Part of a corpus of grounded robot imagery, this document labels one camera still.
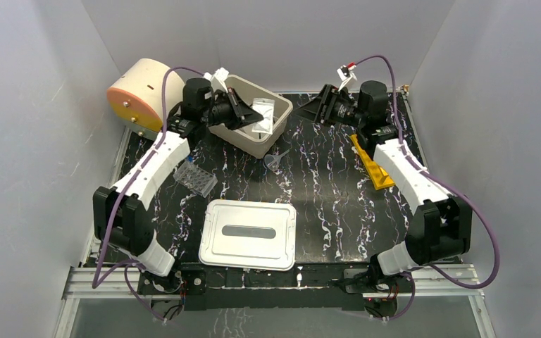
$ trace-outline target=yellow object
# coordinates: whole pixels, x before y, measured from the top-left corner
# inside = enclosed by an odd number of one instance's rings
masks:
[[[385,169],[382,169],[375,161],[372,161],[370,156],[368,156],[368,153],[362,149],[358,143],[358,135],[353,134],[349,136],[349,138],[352,139],[352,142],[358,151],[358,155],[360,155],[362,163],[364,164],[364,167],[366,167],[368,175],[370,175],[370,179],[374,184],[374,189],[379,190],[394,186],[395,182],[389,177],[389,174],[387,174]]]

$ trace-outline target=white plastic bin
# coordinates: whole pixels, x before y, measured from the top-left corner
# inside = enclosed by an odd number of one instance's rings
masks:
[[[255,158],[263,158],[266,152],[279,139],[279,136],[285,131],[287,117],[293,110],[293,104],[291,101],[236,75],[227,76],[225,84],[227,87],[235,89],[237,94],[248,105],[251,105],[252,101],[257,97],[275,100],[275,125],[273,126],[272,134],[252,132],[252,125],[238,130],[229,130],[224,125],[215,125],[209,128],[216,136]]]

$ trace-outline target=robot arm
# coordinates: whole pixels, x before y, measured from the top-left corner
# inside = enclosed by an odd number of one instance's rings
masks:
[[[315,99],[294,111],[325,126],[355,127],[362,149],[389,173],[410,205],[413,216],[405,240],[371,257],[368,276],[374,285],[388,276],[466,253],[471,237],[471,208],[408,162],[402,151],[406,147],[406,154],[411,154],[407,143],[399,143],[397,129],[387,121],[388,100],[387,87],[380,82],[364,82],[358,102],[347,88],[327,84]]]
[[[258,122],[262,115],[253,111],[231,87],[224,87],[226,75],[192,78],[183,88],[183,100],[168,114],[168,131],[157,135],[146,155],[111,188],[100,187],[93,196],[94,233],[103,240],[108,219],[120,191],[128,187],[116,211],[109,244],[139,261],[153,275],[166,277],[175,262],[157,241],[156,230],[147,210],[156,191],[173,169],[203,138],[206,127],[224,123],[234,130]]]

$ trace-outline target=white connector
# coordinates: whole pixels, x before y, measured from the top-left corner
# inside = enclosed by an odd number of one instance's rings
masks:
[[[407,247],[405,246],[405,242],[401,242],[391,249],[379,253],[377,259],[380,269],[385,276],[402,273],[418,266],[418,264],[411,259]]]
[[[350,64],[343,65],[341,68],[337,69],[337,74],[339,74],[339,78],[341,79],[339,91],[341,91],[341,89],[345,87],[349,89],[349,86],[351,86],[354,82],[358,80],[358,78],[354,74],[355,67],[356,65]]]
[[[154,234],[152,235],[152,240],[150,241],[150,245],[148,245],[148,249],[138,256],[132,255],[131,252],[123,248],[116,248],[117,250],[128,255],[131,259],[139,261],[147,271],[150,271],[157,276],[165,277],[171,271],[173,264],[175,264],[175,258],[173,255],[168,253],[156,241],[156,230],[154,230]]]

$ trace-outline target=white wall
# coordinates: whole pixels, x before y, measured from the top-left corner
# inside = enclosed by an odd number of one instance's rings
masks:
[[[0,0],[0,337],[51,337],[122,127],[80,0]]]
[[[454,0],[82,0],[124,73],[139,58],[215,70],[272,90],[320,90],[370,54],[410,83]],[[380,61],[358,75],[388,82]]]
[[[411,86],[430,169],[475,199],[502,250],[499,337],[541,337],[541,1],[457,1]],[[492,249],[473,228],[484,279]]]

